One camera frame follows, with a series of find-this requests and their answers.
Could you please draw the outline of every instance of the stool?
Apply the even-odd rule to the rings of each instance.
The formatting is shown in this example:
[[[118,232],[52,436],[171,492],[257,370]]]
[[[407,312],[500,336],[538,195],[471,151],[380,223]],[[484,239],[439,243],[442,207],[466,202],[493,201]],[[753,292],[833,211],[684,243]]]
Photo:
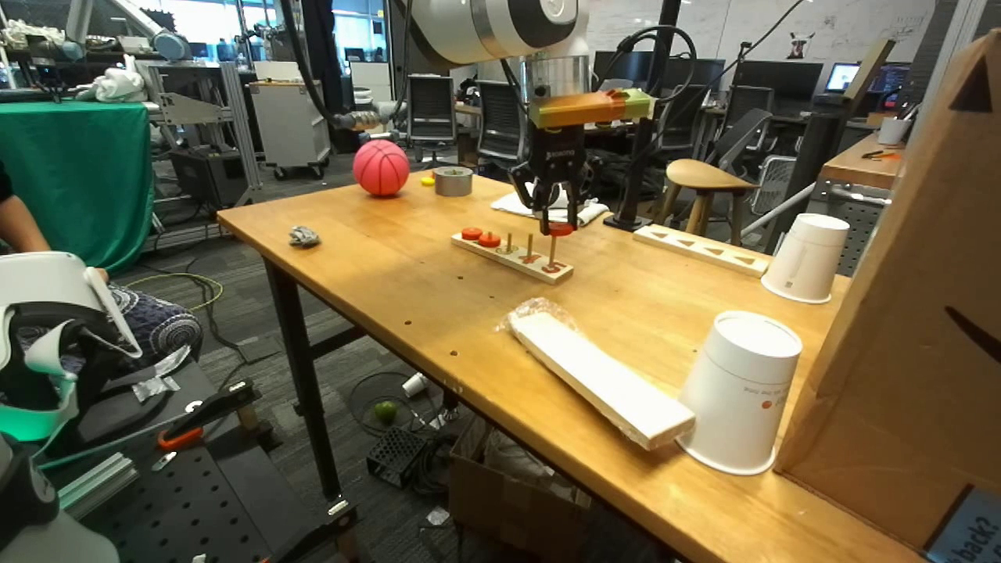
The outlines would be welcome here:
[[[732,207],[728,207],[728,240],[738,240],[743,234],[743,201],[745,195],[753,191],[753,185],[749,185],[745,177],[738,176],[728,176],[709,163],[702,163],[702,161],[674,161],[665,166],[665,183],[674,185],[674,191],[665,195],[665,202],[664,202],[664,217],[677,207],[678,201],[678,191],[695,191],[695,207],[688,213],[688,225],[684,232],[691,234],[703,234],[706,232],[706,223],[709,223],[709,211],[712,211],[712,198],[716,195],[728,195],[732,198]]]

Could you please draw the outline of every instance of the wall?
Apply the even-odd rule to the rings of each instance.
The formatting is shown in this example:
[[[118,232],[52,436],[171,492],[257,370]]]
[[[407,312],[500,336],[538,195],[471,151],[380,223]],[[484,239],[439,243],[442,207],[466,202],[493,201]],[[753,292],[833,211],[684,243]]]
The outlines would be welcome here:
[[[592,50],[612,50],[621,38],[655,24],[660,0],[582,0],[587,2]],[[743,40],[756,40],[795,0],[684,0],[678,29],[695,38],[703,61],[732,61]],[[860,61],[877,38],[894,38],[888,61],[909,64],[935,0],[805,0],[753,61],[784,61],[789,33],[812,35],[806,61]]]

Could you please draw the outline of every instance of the floor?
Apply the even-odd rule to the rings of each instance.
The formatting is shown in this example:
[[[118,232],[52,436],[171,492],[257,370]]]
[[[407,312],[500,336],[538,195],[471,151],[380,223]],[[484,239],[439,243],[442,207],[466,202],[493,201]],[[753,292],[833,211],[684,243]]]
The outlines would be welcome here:
[[[349,163],[344,157],[334,157],[322,183],[271,183],[269,176],[262,177],[267,183],[250,191],[250,201],[305,195],[325,185],[349,185]],[[247,380],[259,389],[262,401],[257,414],[277,441],[269,451],[276,470],[296,494],[320,496],[322,487],[313,470],[305,421],[294,414],[294,391],[262,264],[250,246],[225,234],[212,234],[210,223],[201,229],[204,239],[194,243],[150,246],[128,273],[118,274],[118,282],[198,311],[206,330],[201,353],[206,380],[212,385]],[[334,336],[348,326],[311,293],[305,293],[305,311],[313,339]],[[531,559],[529,555],[513,550],[488,536],[477,536],[462,525],[428,524],[428,513],[436,506],[447,510],[443,451],[433,458],[436,462],[428,462],[422,470],[422,479],[415,479],[415,484],[410,487],[393,487],[368,476],[365,458],[380,444],[380,429],[371,433],[371,419],[365,414],[371,414],[371,401],[393,398],[398,385],[413,375],[413,370],[401,357],[393,357],[371,339],[359,339],[339,353],[322,357],[316,362],[316,373],[322,380],[322,404],[329,436],[334,441],[341,487],[359,513],[359,524],[353,530],[359,559]],[[442,391],[433,385],[428,395],[407,404],[407,410],[433,415],[439,404]],[[344,558],[334,555],[333,544],[320,544],[301,559]],[[587,510],[587,531],[582,536],[580,555],[566,555],[561,559],[655,563],[677,558],[611,506],[595,505]]]

